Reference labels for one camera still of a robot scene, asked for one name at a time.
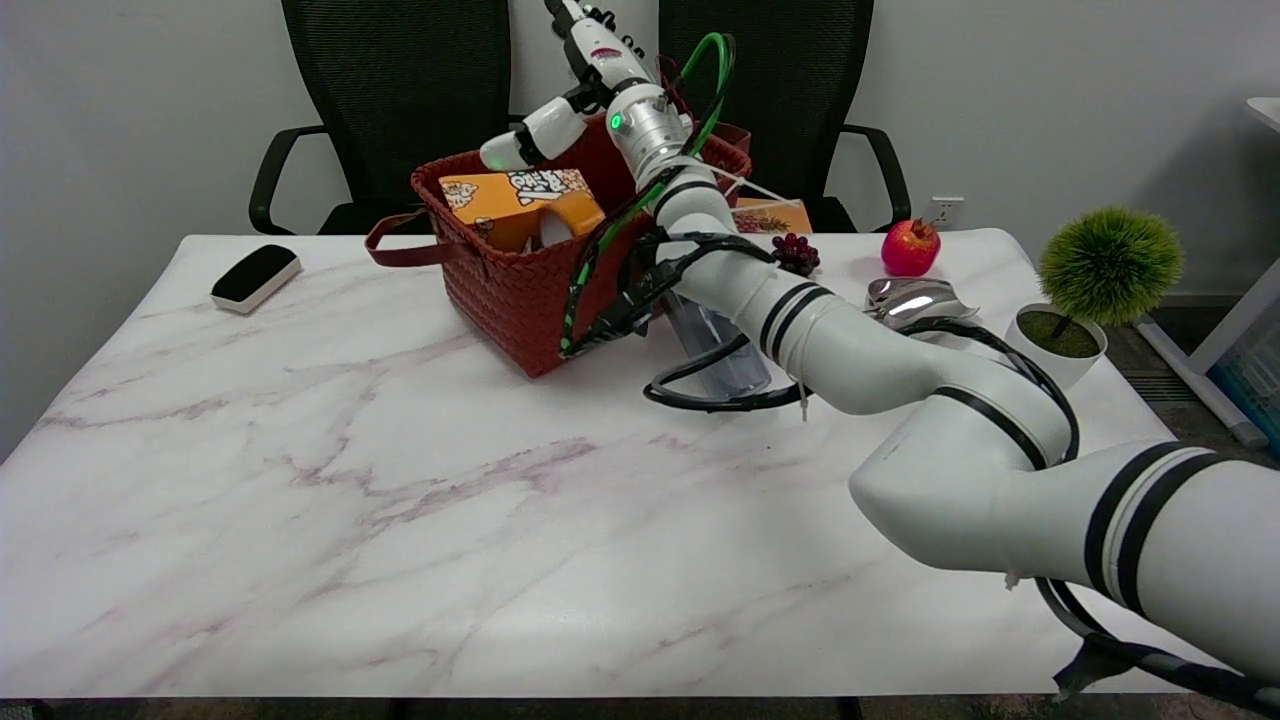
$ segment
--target potted plant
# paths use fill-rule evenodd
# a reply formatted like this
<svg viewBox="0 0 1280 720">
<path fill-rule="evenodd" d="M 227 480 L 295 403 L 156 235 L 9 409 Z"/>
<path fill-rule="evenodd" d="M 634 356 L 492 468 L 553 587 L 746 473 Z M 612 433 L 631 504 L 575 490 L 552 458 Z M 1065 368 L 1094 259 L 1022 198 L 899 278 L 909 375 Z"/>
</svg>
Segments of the potted plant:
<svg viewBox="0 0 1280 720">
<path fill-rule="evenodd" d="M 1041 290 L 1051 304 L 1019 310 L 1006 340 L 1066 389 L 1106 354 L 1100 325 L 1123 325 L 1155 309 L 1181 272 L 1178 236 L 1158 215 L 1088 213 L 1041 256 Z"/>
</svg>

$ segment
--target whiteboard eraser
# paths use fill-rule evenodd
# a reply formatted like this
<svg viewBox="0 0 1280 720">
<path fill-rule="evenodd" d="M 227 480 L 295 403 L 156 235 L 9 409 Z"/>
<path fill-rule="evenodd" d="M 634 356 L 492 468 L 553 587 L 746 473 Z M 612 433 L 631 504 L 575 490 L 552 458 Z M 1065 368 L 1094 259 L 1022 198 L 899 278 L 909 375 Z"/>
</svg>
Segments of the whiteboard eraser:
<svg viewBox="0 0 1280 720">
<path fill-rule="evenodd" d="M 264 245 L 218 278 L 209 296 L 223 310 L 247 315 L 301 272 L 302 261 L 292 250 Z"/>
</svg>

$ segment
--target electrical outlet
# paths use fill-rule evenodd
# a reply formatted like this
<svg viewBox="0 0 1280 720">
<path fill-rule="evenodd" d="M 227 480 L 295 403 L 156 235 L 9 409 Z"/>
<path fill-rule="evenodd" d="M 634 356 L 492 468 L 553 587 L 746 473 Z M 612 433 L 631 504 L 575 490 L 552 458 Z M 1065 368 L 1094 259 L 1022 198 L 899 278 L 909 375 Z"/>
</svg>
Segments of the electrical outlet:
<svg viewBox="0 0 1280 720">
<path fill-rule="evenodd" d="M 929 201 L 929 213 L 925 220 L 933 223 L 938 229 L 954 228 L 960 222 L 960 210 L 964 209 L 964 197 L 934 196 Z"/>
</svg>

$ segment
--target chair back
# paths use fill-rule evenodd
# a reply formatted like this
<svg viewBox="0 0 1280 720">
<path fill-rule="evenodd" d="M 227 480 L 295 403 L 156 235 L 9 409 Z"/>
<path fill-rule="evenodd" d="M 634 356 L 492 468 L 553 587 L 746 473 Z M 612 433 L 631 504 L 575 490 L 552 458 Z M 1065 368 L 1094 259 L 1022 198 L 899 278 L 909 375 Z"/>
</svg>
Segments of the chair back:
<svg viewBox="0 0 1280 720">
<path fill-rule="evenodd" d="M 283 0 L 298 69 L 355 201 L 507 131 L 508 0 Z"/>
<path fill-rule="evenodd" d="M 721 120 L 751 132 L 754 182 L 814 200 L 826 191 L 870 26 L 872 0 L 662 0 L 658 29 L 662 54 L 681 65 L 708 32 L 733 35 Z M 710 102 L 714 68 L 708 56 L 685 94 L 695 114 Z"/>
</svg>

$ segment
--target white pot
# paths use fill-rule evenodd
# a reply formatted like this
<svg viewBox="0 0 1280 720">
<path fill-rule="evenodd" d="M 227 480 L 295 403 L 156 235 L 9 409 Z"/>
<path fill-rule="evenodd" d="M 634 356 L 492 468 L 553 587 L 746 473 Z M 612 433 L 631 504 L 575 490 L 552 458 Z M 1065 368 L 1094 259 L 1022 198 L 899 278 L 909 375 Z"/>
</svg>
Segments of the white pot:
<svg viewBox="0 0 1280 720">
<path fill-rule="evenodd" d="M 1102 332 L 1102 328 L 1100 328 L 1096 323 L 1076 320 L 1082 328 L 1087 329 L 1089 334 L 1093 336 L 1093 340 L 1097 341 L 1101 350 L 1093 357 L 1064 357 L 1061 355 L 1055 355 L 1053 352 L 1050 352 L 1048 350 L 1044 350 L 1032 342 L 1023 334 L 1021 328 L 1018 327 L 1018 318 L 1023 313 L 1037 311 L 1053 313 L 1055 315 L 1062 314 L 1057 307 L 1046 302 L 1033 302 L 1030 305 L 1025 305 L 1018 311 L 1016 315 L 1014 315 L 1014 322 L 1009 324 L 1009 332 L 1005 333 L 1005 342 L 1011 345 L 1014 350 L 1018 350 L 1029 357 L 1032 363 L 1039 365 L 1041 369 L 1048 373 L 1048 377 L 1053 378 L 1053 382 L 1056 382 L 1057 386 L 1065 391 L 1078 383 L 1080 378 L 1089 372 L 1089 368 L 1098 361 L 1098 357 L 1107 354 L 1107 333 Z"/>
</svg>

